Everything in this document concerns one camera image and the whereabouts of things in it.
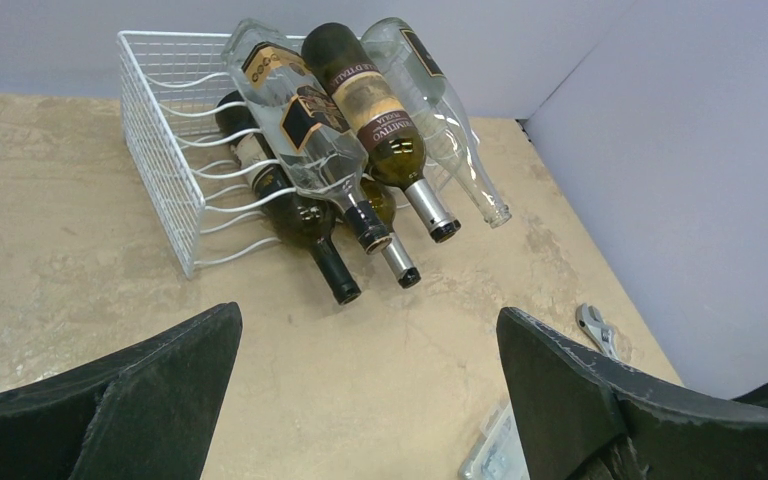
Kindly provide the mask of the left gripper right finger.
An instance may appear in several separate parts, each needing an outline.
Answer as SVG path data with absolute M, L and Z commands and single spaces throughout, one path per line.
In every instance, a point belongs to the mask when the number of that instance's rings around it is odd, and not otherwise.
M 768 408 L 664 381 L 505 307 L 496 335 L 533 479 L 768 479 Z

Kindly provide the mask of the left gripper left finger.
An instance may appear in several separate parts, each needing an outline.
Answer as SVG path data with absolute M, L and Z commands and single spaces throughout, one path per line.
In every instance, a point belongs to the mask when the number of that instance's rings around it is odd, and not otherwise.
M 243 332 L 223 303 L 0 392 L 0 479 L 197 479 Z

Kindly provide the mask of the dark green wine bottle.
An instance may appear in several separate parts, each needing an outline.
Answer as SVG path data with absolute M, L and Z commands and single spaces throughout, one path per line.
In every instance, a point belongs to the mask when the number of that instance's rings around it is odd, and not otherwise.
M 234 90 L 218 103 L 222 110 L 214 114 L 214 119 L 224 137 L 258 126 L 247 107 L 235 104 L 241 99 Z M 244 178 L 257 199 L 264 200 L 292 186 L 281 165 L 256 165 L 275 157 L 263 134 L 250 132 L 237 137 L 229 142 L 229 148 L 238 166 L 249 170 Z M 288 193 L 263 204 L 261 211 L 282 242 L 311 255 L 338 304 L 345 305 L 360 296 L 360 287 L 333 244 L 336 213 L 329 203 Z

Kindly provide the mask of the square clear liquor bottle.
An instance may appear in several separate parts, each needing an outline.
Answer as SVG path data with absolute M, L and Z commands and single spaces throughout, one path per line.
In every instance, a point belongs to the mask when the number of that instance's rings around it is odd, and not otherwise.
M 389 246 L 391 234 L 360 185 L 366 150 L 291 41 L 245 18 L 221 58 L 297 192 L 333 204 L 366 254 Z

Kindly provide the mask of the olive green wine bottle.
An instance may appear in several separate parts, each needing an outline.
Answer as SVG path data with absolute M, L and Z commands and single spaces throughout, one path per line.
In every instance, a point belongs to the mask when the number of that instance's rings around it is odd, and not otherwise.
M 324 23 L 307 34 L 302 57 L 366 149 L 370 176 L 402 191 L 434 242 L 453 237 L 461 224 L 425 178 L 424 140 L 354 32 Z

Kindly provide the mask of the clear glass wine bottle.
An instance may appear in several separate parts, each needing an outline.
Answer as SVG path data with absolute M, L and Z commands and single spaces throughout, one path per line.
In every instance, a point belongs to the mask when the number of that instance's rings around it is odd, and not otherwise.
M 443 176 L 434 184 L 456 181 L 485 223 L 492 228 L 506 223 L 509 207 L 480 160 L 461 99 L 416 31 L 388 17 L 370 26 L 360 42 L 423 137 L 427 160 Z

